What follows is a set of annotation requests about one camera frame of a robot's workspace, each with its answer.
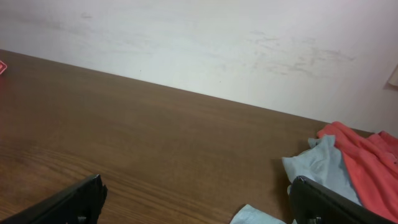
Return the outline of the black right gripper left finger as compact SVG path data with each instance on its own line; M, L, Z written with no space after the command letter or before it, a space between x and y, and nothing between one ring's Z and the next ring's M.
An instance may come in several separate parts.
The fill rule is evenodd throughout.
M90 175L1 224L97 224L107 193L101 176Z

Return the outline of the light blue polo shirt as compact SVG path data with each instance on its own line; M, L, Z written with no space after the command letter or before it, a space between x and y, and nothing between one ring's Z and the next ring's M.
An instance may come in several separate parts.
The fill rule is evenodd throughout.
M296 177L302 175L362 206L342 153L335 147L335 137L310 138L308 144L310 149L303 153L282 158L291 185Z

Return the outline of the crumpled salmon pink shirt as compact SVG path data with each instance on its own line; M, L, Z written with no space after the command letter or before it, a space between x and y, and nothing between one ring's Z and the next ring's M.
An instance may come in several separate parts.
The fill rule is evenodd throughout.
M7 69L7 65L3 62L0 61L0 75Z

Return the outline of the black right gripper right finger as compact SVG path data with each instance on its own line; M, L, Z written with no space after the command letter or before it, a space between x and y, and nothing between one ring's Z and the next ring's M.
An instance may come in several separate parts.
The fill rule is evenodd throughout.
M294 179L289 201L298 224L394 224L302 175Z

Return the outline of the red-orange shirt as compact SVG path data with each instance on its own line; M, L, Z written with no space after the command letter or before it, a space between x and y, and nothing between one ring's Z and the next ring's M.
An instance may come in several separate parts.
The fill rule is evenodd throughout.
M334 136L358 197L368 210L397 222L397 138L385 131L366 138L340 122L317 136Z

